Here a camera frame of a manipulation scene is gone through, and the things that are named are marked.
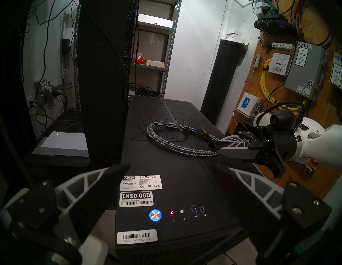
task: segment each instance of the number label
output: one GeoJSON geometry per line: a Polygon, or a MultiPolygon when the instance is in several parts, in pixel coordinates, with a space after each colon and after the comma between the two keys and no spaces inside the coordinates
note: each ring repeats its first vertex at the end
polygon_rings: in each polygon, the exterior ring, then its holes
{"type": "Polygon", "coordinates": [[[337,54],[335,54],[335,59],[340,60],[342,62],[342,57],[337,54]]]}
{"type": "Polygon", "coordinates": [[[300,48],[312,50],[312,44],[310,43],[299,42],[297,46],[300,48]]]}

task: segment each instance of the white wall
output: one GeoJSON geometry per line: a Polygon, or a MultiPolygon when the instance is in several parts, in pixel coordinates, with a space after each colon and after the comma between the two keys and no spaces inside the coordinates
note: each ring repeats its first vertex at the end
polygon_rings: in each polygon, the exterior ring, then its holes
{"type": "Polygon", "coordinates": [[[227,30],[237,28],[242,32],[243,38],[249,41],[249,46],[246,54],[244,54],[240,60],[240,65],[236,67],[229,91],[216,124],[216,127],[222,133],[226,132],[229,122],[233,116],[233,111],[238,103],[254,58],[258,36],[260,35],[260,31],[254,28],[254,21],[256,19],[257,16],[253,14],[251,1],[245,0],[243,4],[235,0],[227,1],[225,18],[222,23],[222,32],[220,36],[224,38],[227,30]]]}
{"type": "MultiPolygon", "coordinates": [[[[36,0],[36,4],[40,4],[43,0],[36,0]]],[[[73,0],[56,0],[53,9],[51,18],[54,18],[65,6],[67,6],[73,0]]],[[[36,11],[37,17],[39,18],[39,22],[42,23],[47,21],[50,14],[50,9],[52,7],[53,0],[47,0],[42,3],[36,11]]],[[[64,63],[63,56],[61,55],[61,42],[63,38],[70,39],[72,38],[72,20],[71,14],[73,18],[75,18],[77,11],[77,7],[75,4],[71,4],[68,6],[63,12],[54,20],[50,21],[49,24],[49,40],[47,44],[47,48],[45,51],[45,63],[46,63],[46,71],[43,79],[46,79],[48,82],[50,81],[52,85],[61,84],[63,80],[63,71],[64,71],[64,63]]],[[[36,17],[33,15],[28,21],[31,30],[29,33],[25,34],[25,39],[23,43],[23,71],[24,71],[24,82],[25,82],[25,95],[27,101],[33,100],[35,97],[35,89],[33,86],[34,81],[39,81],[43,71],[44,71],[44,61],[43,61],[43,52],[47,37],[47,25],[45,23],[43,25],[38,25],[36,17]]],[[[70,54],[66,56],[66,71],[65,71],[65,79],[64,82],[73,82],[74,83],[74,72],[73,72],[73,61],[70,57],[70,54]]],[[[62,107],[62,103],[55,101],[56,113],[57,116],[60,115],[60,109],[62,107]]],[[[68,106],[75,106],[73,100],[68,97],[68,106]]],[[[46,112],[49,117],[53,116],[53,111],[49,110],[49,108],[45,105],[46,112]]],[[[45,117],[37,117],[37,119],[41,123],[45,123],[45,117]]],[[[48,119],[48,126],[52,123],[51,120],[48,119]]],[[[39,131],[43,128],[42,125],[36,123],[39,131]]],[[[36,126],[33,125],[36,136],[39,136],[36,126]]]]}
{"type": "Polygon", "coordinates": [[[182,0],[165,98],[201,109],[225,5],[225,0],[182,0]]]}

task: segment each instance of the white paper sticker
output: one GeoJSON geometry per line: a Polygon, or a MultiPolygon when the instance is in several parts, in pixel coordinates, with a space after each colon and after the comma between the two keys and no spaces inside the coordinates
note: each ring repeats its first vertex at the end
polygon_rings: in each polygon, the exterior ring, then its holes
{"type": "Polygon", "coordinates": [[[311,88],[310,87],[305,88],[305,87],[298,86],[296,92],[298,94],[301,94],[302,96],[309,97],[310,93],[311,93],[311,88]]]}
{"type": "Polygon", "coordinates": [[[290,61],[290,57],[291,56],[288,54],[274,53],[269,64],[268,71],[285,76],[287,74],[286,70],[290,61]]]}
{"type": "Polygon", "coordinates": [[[120,184],[120,191],[163,189],[160,175],[126,176],[120,184]]]}
{"type": "Polygon", "coordinates": [[[305,66],[305,62],[306,62],[307,52],[308,52],[308,49],[299,48],[295,64],[304,67],[305,66]]]}
{"type": "Polygon", "coordinates": [[[119,207],[152,206],[153,194],[151,191],[128,191],[121,192],[119,207]]]}
{"type": "Polygon", "coordinates": [[[116,234],[116,242],[119,245],[155,242],[157,240],[156,229],[118,232],[116,234]]]}
{"type": "Polygon", "coordinates": [[[297,46],[298,46],[299,48],[306,48],[306,49],[312,50],[312,44],[310,44],[310,43],[299,42],[299,43],[297,44],[297,46]]]}
{"type": "Polygon", "coordinates": [[[330,82],[337,85],[338,87],[341,84],[341,73],[342,73],[342,67],[338,65],[337,63],[334,63],[334,66],[332,68],[330,82]]]}

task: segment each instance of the barcode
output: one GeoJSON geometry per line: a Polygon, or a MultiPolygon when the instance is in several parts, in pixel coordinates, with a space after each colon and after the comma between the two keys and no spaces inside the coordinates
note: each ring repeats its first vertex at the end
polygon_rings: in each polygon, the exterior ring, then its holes
{"type": "Polygon", "coordinates": [[[149,204],[151,201],[122,201],[120,205],[139,205],[139,204],[149,204]]]}
{"type": "Polygon", "coordinates": [[[123,239],[130,239],[130,238],[142,238],[142,237],[150,237],[151,233],[141,233],[141,234],[128,234],[122,235],[123,239]]]}

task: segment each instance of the barcode label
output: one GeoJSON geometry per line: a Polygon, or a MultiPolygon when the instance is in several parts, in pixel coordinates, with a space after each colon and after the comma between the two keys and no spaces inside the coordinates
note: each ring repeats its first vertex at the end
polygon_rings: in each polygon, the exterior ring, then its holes
{"type": "Polygon", "coordinates": [[[118,232],[116,234],[116,241],[118,244],[138,244],[146,242],[154,242],[158,240],[157,230],[139,230],[118,232]]]}
{"type": "Polygon", "coordinates": [[[120,205],[137,205],[137,204],[149,204],[150,201],[122,201],[120,205]]]}
{"type": "Polygon", "coordinates": [[[122,235],[123,239],[130,239],[130,238],[142,238],[142,237],[150,237],[151,233],[141,233],[141,234],[128,234],[122,235]]]}
{"type": "Polygon", "coordinates": [[[128,191],[120,193],[119,207],[152,206],[153,194],[151,191],[128,191]]]}

